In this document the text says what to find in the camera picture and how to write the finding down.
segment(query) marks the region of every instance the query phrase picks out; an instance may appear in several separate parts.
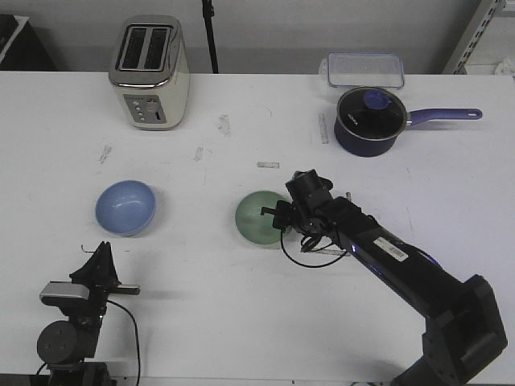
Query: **table surface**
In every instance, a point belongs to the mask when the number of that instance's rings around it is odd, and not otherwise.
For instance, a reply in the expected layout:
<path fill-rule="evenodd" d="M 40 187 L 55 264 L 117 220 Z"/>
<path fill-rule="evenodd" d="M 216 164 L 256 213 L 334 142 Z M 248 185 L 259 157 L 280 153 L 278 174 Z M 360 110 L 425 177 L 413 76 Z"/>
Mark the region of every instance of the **table surface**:
<path fill-rule="evenodd" d="M 138 320 L 144 376 L 391 380 L 422 354 L 415 311 L 351 257 L 303 269 L 236 230 L 244 196 L 286 194 L 294 171 L 311 168 L 461 281 L 483 275 L 515 338 L 511 77 L 407 76 L 396 93 L 409 110 L 484 117 L 411 127 L 375 158 L 336 142 L 336 91 L 318 76 L 193 75 L 183 121 L 164 132 L 129 125 L 105 73 L 0 72 L 0 85 L 0 372 L 39 366 L 40 331 L 64 318 L 40 290 L 85 263 L 81 245 L 108 240 L 120 280 L 142 287 L 111 298 Z M 123 179 L 158 198 L 154 221 L 133 237 L 107 233 L 94 216 L 100 193 Z M 288 236 L 293 254 L 299 240 Z M 134 332 L 115 307 L 95 359 L 135 375 Z M 513 382 L 514 360 L 508 346 L 472 381 Z"/>

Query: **container lid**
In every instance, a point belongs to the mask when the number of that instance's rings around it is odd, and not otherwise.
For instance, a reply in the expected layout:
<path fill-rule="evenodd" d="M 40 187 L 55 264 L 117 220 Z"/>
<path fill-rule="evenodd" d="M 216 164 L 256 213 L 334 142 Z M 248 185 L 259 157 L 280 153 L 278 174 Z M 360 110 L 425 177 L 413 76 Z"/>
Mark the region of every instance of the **container lid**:
<path fill-rule="evenodd" d="M 328 83 L 332 87 L 404 87 L 402 61 L 395 54 L 331 52 Z"/>

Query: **toaster slot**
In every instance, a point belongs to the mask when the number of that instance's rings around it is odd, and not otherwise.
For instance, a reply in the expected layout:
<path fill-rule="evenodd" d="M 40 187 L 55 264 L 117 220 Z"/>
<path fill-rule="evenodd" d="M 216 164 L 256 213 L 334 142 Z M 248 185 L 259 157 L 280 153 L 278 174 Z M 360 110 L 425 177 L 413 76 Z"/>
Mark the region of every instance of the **toaster slot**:
<path fill-rule="evenodd" d="M 145 69 L 161 70 L 165 54 L 165 43 L 167 42 L 166 28 L 154 28 L 150 36 L 148 51 L 146 52 Z"/>
<path fill-rule="evenodd" d="M 128 39 L 123 51 L 122 69 L 138 68 L 139 57 L 142 54 L 143 44 L 145 43 L 146 28 L 129 28 Z"/>

